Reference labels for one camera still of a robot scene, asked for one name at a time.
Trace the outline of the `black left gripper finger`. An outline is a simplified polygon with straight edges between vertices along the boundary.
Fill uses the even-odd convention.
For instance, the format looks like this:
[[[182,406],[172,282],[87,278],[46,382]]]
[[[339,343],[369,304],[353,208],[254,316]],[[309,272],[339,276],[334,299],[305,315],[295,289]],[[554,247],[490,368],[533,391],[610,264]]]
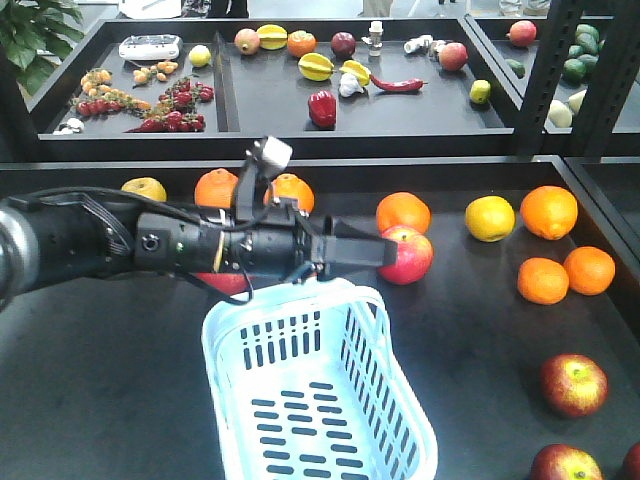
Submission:
[[[357,228],[342,217],[326,216],[323,220],[323,234],[340,238],[377,238],[376,233]]]
[[[334,267],[383,267],[394,265],[398,245],[380,237],[341,238],[328,236],[322,240],[322,262]]]

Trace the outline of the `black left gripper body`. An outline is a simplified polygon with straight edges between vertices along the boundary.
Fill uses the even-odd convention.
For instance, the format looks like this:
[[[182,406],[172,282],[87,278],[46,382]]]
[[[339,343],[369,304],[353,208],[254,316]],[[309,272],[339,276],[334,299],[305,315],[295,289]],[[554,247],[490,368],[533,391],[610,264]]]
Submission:
[[[306,280],[327,273],[315,257],[320,233],[309,221],[298,201],[278,197],[248,221],[236,221],[221,230],[219,271]]]

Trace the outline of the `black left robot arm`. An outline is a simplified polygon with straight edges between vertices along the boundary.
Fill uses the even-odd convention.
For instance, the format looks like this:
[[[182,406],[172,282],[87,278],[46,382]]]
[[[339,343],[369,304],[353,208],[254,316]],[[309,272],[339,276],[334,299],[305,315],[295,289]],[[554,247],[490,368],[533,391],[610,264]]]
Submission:
[[[83,277],[239,273],[284,283],[326,281],[392,266],[398,255],[394,241],[337,218],[314,225],[290,199],[224,209],[64,187],[1,201],[3,306],[20,294]]]

